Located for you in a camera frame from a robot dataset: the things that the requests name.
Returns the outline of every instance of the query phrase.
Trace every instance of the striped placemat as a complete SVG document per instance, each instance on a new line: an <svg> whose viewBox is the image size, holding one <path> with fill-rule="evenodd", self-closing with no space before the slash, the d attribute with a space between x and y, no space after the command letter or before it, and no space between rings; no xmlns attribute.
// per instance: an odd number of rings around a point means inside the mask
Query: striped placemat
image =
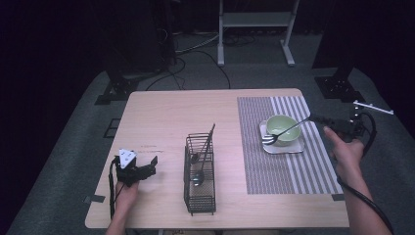
<svg viewBox="0 0 415 235"><path fill-rule="evenodd" d="M273 155L263 149L259 124L274 115L308 117L302 96L238 97L238 110L248 194L343 193L314 122L301 126L302 153Z"/></svg>

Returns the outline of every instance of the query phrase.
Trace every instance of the bowl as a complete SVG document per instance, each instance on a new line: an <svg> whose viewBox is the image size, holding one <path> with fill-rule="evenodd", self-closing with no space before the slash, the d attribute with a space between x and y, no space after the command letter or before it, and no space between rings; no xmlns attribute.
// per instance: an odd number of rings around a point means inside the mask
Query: bowl
<svg viewBox="0 0 415 235"><path fill-rule="evenodd" d="M297 121L292 117L284 115L272 116L266 121L266 132L268 134L278 135L295 124L297 124ZM297 140L300 135L301 129L297 126L279 136L276 144L279 146L288 146Z"/></svg>

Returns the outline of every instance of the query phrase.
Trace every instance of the metal utensil holder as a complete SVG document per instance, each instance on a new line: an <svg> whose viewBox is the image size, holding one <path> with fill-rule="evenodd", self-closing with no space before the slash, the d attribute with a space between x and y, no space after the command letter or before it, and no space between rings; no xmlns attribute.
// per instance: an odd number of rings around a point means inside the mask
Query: metal utensil holder
<svg viewBox="0 0 415 235"><path fill-rule="evenodd" d="M188 212L216 212L212 134L195 133L186 138L184 158L184 202ZM203 182L195 179L202 172Z"/></svg>

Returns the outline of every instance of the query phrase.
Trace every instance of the wooden table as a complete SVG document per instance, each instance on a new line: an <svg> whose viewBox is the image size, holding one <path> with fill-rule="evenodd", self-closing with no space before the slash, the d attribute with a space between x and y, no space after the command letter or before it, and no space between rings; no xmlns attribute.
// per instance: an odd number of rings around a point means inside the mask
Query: wooden table
<svg viewBox="0 0 415 235"><path fill-rule="evenodd" d="M137 165L159 157L157 174L140 182L127 226L163 229L348 227L344 201L330 194L247 193L237 97L301 96L297 89L134 92L129 97L85 224L110 223L109 168L118 149L138 153ZM190 133L213 134L217 210L187 212L183 200L184 146Z"/></svg>

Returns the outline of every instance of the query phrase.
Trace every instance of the white plate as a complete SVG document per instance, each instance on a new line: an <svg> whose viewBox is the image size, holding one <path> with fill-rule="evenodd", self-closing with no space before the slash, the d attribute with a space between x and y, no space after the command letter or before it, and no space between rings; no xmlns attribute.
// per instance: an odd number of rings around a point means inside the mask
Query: white plate
<svg viewBox="0 0 415 235"><path fill-rule="evenodd" d="M262 137L266 134L266 120L263 120L259 124L259 132L260 136ZM295 141L293 141L292 144L288 146L278 146L277 143L274 143L272 145L264 145L262 142L260 144L263 146L263 149L265 152L269 154L297 154L302 153L304 150L304 137L302 137L302 134L299 138L297 138Z"/></svg>

